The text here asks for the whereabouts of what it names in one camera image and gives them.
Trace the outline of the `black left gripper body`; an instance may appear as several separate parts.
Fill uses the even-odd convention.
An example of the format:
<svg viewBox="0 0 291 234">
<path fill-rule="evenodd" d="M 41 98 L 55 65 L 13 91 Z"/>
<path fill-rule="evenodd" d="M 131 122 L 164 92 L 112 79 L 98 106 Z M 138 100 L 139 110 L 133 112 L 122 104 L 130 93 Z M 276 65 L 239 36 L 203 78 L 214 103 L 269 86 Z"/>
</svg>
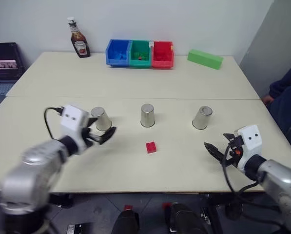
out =
<svg viewBox="0 0 291 234">
<path fill-rule="evenodd" d="M 91 128 L 86 127 L 82 129 L 82 139 L 84 140 L 87 148 L 94 145 L 94 142 L 100 143 L 101 137 L 91 133 Z"/>
</svg>

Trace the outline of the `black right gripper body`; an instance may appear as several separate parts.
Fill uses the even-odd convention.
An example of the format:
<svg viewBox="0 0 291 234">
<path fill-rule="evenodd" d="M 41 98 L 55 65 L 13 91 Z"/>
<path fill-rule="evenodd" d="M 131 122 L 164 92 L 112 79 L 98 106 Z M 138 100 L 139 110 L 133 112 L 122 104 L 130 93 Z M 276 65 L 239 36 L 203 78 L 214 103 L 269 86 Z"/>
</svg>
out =
<svg viewBox="0 0 291 234">
<path fill-rule="evenodd" d="M 233 165 L 234 167 L 237 168 L 238 163 L 240 159 L 243 156 L 243 146 L 244 142 L 242 140 L 242 143 L 228 143 L 228 147 L 226 149 L 225 155 L 225 161 L 226 161 L 226 166 Z"/>
</svg>

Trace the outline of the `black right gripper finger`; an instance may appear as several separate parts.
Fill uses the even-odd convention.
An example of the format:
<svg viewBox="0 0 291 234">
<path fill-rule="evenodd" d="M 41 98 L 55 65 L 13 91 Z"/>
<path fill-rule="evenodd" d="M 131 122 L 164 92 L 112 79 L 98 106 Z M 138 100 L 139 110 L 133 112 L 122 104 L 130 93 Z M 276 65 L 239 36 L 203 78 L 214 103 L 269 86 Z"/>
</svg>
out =
<svg viewBox="0 0 291 234">
<path fill-rule="evenodd" d="M 223 136 L 232 143 L 242 143 L 242 136 L 235 136 L 231 133 L 224 133 Z"/>
<path fill-rule="evenodd" d="M 225 158 L 224 154 L 221 153 L 214 145 L 204 142 L 204 146 L 209 154 L 217 161 L 223 161 L 223 159 Z"/>
</svg>

